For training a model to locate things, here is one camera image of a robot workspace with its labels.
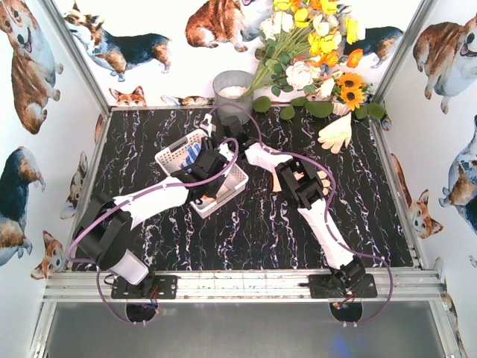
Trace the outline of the blue dotted knit glove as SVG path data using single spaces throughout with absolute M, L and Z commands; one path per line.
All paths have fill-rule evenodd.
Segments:
M 190 145 L 186 149 L 186 156 L 185 159 L 180 163 L 180 168 L 184 169 L 187 166 L 192 165 L 196 159 L 198 158 L 198 155 L 200 154 L 201 146 L 199 143 L 194 143 L 193 145 Z

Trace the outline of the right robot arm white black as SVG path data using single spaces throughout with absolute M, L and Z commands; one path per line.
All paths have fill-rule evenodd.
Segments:
M 227 117 L 222 125 L 226 136 L 237 139 L 239 153 L 250 165 L 277 176 L 281 191 L 297 205 L 298 213 L 318 240 L 332 277 L 328 283 L 312 287 L 329 289 L 344 297 L 357 297 L 366 275 L 364 264 L 350 251 L 334 221 L 326 216 L 325 186 L 315 166 L 251 139 L 236 116 Z

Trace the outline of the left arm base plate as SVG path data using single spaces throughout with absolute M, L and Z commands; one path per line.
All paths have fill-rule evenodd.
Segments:
M 178 276 L 149 274 L 137 285 L 127 282 L 123 277 L 114 280 L 112 299 L 175 299 L 178 288 Z

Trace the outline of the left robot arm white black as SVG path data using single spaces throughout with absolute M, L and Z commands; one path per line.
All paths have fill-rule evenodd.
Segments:
M 151 279 L 151 270 L 129 248 L 131 231 L 149 218 L 220 191 L 237 155 L 226 145 L 193 144 L 159 160 L 165 178 L 138 192 L 91 199 L 76 227 L 71 249 L 79 248 L 101 271 L 111 271 L 132 286 Z

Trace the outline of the cream leather glove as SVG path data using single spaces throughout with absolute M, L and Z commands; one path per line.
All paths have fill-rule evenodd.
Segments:
M 343 147 L 350 144 L 352 136 L 351 113 L 336 119 L 331 124 L 318 133 L 318 142 L 321 148 L 330 150 L 333 154 L 337 154 Z
M 328 176 L 324 171 L 317 171 L 317 175 L 320 178 L 321 183 L 323 184 L 323 193 L 324 193 L 324 195 L 327 195 L 329 193 L 329 189 L 331 187 L 331 182 L 328 179 Z M 294 176 L 297 180 L 299 180 L 304 176 L 304 174 L 299 173 L 299 172 L 295 172 Z M 281 189 L 281 186 L 280 186 L 280 183 L 279 183 L 279 178 L 278 178 L 277 174 L 272 174 L 272 192 L 281 192 L 281 191 L 282 191 L 282 189 Z

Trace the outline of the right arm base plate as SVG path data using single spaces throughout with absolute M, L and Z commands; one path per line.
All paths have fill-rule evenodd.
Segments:
M 345 283 L 332 274 L 311 274 L 308 281 L 299 283 L 299 287 L 309 290 L 312 298 L 376 298 L 378 296 L 373 275 L 364 274 L 358 280 Z

